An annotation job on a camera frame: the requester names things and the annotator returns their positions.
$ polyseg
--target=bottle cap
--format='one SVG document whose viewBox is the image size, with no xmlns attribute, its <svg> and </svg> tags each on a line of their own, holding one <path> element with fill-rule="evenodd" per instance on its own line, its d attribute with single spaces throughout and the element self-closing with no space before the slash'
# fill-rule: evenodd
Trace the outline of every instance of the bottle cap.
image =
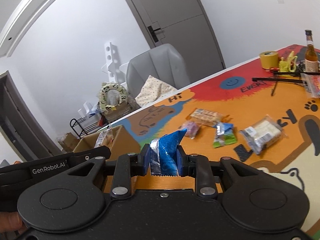
<svg viewBox="0 0 320 240">
<path fill-rule="evenodd" d="M 312 36 L 311 30 L 306 30 L 306 35 L 307 35 L 307 36 Z"/>
</svg>

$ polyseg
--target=finger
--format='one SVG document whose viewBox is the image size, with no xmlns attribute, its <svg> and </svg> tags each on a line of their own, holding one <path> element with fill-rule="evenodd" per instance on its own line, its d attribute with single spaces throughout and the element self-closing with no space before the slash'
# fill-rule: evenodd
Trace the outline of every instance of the finger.
<svg viewBox="0 0 320 240">
<path fill-rule="evenodd" d="M 18 212 L 0 212 L 0 233 L 12 232 L 22 227 Z"/>
<path fill-rule="evenodd" d="M 26 227 L 26 225 L 25 224 L 23 224 L 22 225 L 22 228 L 20 228 L 19 230 L 18 230 L 18 232 L 19 232 L 19 234 L 21 235 L 24 231 L 26 231 L 27 230 L 27 227 Z"/>
</svg>

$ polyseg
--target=painted tabletop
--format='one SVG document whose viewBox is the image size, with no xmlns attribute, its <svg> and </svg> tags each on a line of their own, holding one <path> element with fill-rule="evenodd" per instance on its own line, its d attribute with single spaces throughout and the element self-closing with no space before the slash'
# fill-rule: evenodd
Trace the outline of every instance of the painted tabletop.
<svg viewBox="0 0 320 240">
<path fill-rule="evenodd" d="M 304 59 L 305 47 L 300 45 L 278 52 L 286 57 L 292 50 L 297 53 L 298 61 Z M 123 125 L 143 146 L 153 138 L 176 131 L 195 108 L 229 115 L 229 122 L 235 125 L 237 143 L 213 148 L 216 131 L 202 126 L 196 138 L 183 138 L 181 145 L 185 152 L 205 155 L 211 161 L 231 156 L 301 188 L 310 200 L 310 212 L 302 230 L 320 239 L 320 183 L 317 183 L 320 178 L 320 100 L 308 98 L 304 88 L 297 84 L 279 83 L 271 96 L 274 82 L 252 82 L 253 77 L 269 76 L 271 74 L 261 68 L 260 60 L 254 59 L 179 90 L 176 95 L 116 124 Z M 238 131 L 267 114 L 283 127 L 286 136 L 258 156 L 250 151 Z M 194 188 L 194 182 L 189 177 L 157 177 L 149 173 L 137 178 L 136 188 Z"/>
</svg>

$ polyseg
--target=human hand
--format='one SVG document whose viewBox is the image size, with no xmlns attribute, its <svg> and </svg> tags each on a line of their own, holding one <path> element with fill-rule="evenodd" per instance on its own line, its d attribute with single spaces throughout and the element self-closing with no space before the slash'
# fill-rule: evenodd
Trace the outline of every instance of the human hand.
<svg viewBox="0 0 320 240">
<path fill-rule="evenodd" d="M 25 228 L 18 212 L 0 212 L 0 233 L 21 231 Z"/>
</svg>

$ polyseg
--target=bottle label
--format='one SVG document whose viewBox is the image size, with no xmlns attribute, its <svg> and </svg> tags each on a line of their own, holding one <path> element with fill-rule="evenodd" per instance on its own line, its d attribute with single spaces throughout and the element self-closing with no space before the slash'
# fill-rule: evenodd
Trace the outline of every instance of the bottle label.
<svg viewBox="0 0 320 240">
<path fill-rule="evenodd" d="M 317 61 L 309 61 L 305 59 L 306 72 L 319 72 L 319 64 Z"/>
</svg>

